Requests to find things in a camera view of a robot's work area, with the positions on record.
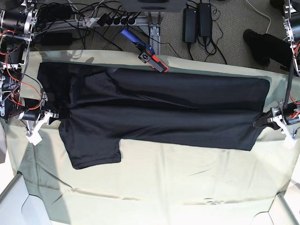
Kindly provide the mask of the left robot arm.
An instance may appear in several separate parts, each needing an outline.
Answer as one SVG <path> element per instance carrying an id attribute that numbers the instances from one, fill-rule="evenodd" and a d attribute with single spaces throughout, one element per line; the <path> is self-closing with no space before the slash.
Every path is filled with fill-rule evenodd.
<path id="1" fill-rule="evenodd" d="M 285 0 L 283 3 L 283 25 L 286 39 L 291 49 L 292 58 L 287 78 L 285 98 L 278 102 L 278 106 L 257 117 L 253 122 L 256 128 L 270 127 L 281 129 L 286 139 L 295 142 L 299 128 L 290 132 L 288 126 L 300 122 L 300 102 L 292 97 L 292 80 L 300 76 L 300 2 L 298 0 Z"/>

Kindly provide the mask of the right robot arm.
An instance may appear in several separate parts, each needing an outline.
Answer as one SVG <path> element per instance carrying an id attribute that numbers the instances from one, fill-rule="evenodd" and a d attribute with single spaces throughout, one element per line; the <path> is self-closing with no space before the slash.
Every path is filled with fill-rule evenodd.
<path id="1" fill-rule="evenodd" d="M 16 118 L 27 130 L 27 138 L 38 138 L 39 129 L 58 114 L 45 109 L 46 95 L 37 91 L 38 98 L 20 96 L 26 85 L 24 77 L 29 65 L 30 47 L 35 30 L 42 23 L 56 22 L 72 15 L 69 5 L 38 4 L 36 0 L 2 0 L 0 2 L 0 116 Z"/>

